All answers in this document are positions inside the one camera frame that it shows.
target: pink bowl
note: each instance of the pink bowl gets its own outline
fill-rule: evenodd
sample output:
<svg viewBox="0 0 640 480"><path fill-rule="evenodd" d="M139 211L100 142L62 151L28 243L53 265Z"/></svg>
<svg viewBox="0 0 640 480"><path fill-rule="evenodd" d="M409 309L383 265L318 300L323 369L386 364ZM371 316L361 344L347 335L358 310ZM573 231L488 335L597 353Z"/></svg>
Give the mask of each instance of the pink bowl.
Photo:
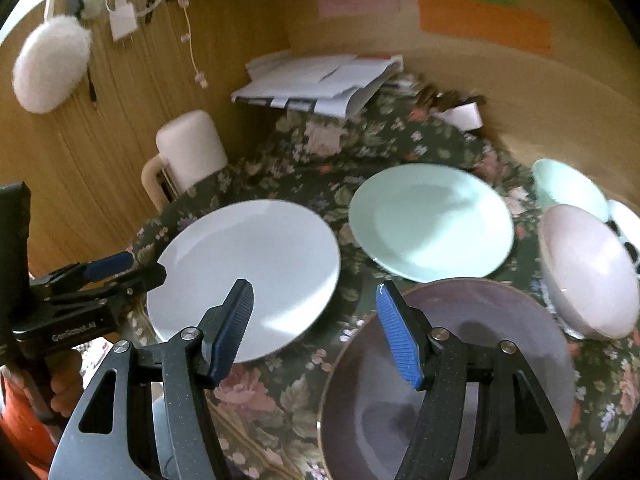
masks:
<svg viewBox="0 0 640 480"><path fill-rule="evenodd" d="M640 295L631 258L598 218L556 205L538 225L542 274L562 319L585 337L618 339L638 322Z"/></svg>

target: screw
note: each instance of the screw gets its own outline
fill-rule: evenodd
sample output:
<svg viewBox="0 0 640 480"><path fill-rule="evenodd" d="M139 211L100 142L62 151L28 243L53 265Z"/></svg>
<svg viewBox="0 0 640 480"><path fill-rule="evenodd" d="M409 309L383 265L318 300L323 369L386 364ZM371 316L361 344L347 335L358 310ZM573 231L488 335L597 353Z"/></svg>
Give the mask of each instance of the screw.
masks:
<svg viewBox="0 0 640 480"><path fill-rule="evenodd" d="M113 345L113 351L116 352L116 354L122 354L123 352L126 352L127 350L129 350L129 347L131 346L131 343L129 343L129 341L124 341L124 339L118 341L115 345Z"/></svg>
<svg viewBox="0 0 640 480"><path fill-rule="evenodd" d="M180 337L185 341L191 341L192 339L196 339L198 334L200 334L200 330L194 326L188 326L180 332Z"/></svg>
<svg viewBox="0 0 640 480"><path fill-rule="evenodd" d="M449 330L441 326L434 328L431 331L431 337L433 337L436 341L446 341L447 339L449 339L449 335Z"/></svg>
<svg viewBox="0 0 640 480"><path fill-rule="evenodd" d="M518 347L513 341L504 340L500 343L500 350L505 354L515 354L518 351Z"/></svg>

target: purple plate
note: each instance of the purple plate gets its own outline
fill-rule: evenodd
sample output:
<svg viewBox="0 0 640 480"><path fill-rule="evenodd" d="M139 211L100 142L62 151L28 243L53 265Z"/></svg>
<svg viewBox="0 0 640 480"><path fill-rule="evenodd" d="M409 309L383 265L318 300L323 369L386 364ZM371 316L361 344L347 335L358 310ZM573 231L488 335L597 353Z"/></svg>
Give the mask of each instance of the purple plate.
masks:
<svg viewBox="0 0 640 480"><path fill-rule="evenodd" d="M551 314L526 294L501 283L454 278L420 285L404 295L433 326L462 341L519 346L567 431L574 405L574 364ZM333 480L392 480L407 449L424 393L403 380L373 316L344 348L325 387L319 441ZM471 452L478 403L468 384L452 479L462 478Z"/></svg>

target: orange clothing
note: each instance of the orange clothing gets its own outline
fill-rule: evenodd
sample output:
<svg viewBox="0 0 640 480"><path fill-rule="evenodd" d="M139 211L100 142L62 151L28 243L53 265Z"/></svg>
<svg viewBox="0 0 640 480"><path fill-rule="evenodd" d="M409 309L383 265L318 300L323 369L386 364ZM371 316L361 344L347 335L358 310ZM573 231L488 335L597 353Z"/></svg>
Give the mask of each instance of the orange clothing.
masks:
<svg viewBox="0 0 640 480"><path fill-rule="evenodd" d="M4 381L4 387L4 413L0 416L2 431L34 473L41 480L47 480L56 448L24 394L14 391L9 381Z"/></svg>

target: table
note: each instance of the table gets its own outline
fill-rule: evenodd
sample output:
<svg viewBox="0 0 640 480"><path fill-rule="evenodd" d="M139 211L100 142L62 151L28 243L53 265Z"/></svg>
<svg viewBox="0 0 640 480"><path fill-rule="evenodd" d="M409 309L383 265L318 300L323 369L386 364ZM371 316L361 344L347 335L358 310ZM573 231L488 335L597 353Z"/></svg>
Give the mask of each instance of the table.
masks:
<svg viewBox="0 0 640 480"><path fill-rule="evenodd" d="M411 162L469 170L504 197L516 240L491 278L543 304L536 236L540 211L529 169L489 142L428 117L410 98L388 94L377 94L347 122L289 111L256 160L241 160L196 184L139 232L136 261L148 262L181 230L217 208L278 198L317 212L338 238L340 279L318 321L276 354L236 365L207 393L222 449L250 478L328 477L316 422L332 365L375 310L373 294L381 280L395 279L404 289L413 285L386 273L356 245L347 221L349 202L370 176ZM136 344L155 342L145 298L130 302L121 328ZM568 439L578 475L587 478L616 443L640 399L640 332L636 328L632 336L617 341L568 344L576 380Z"/></svg>

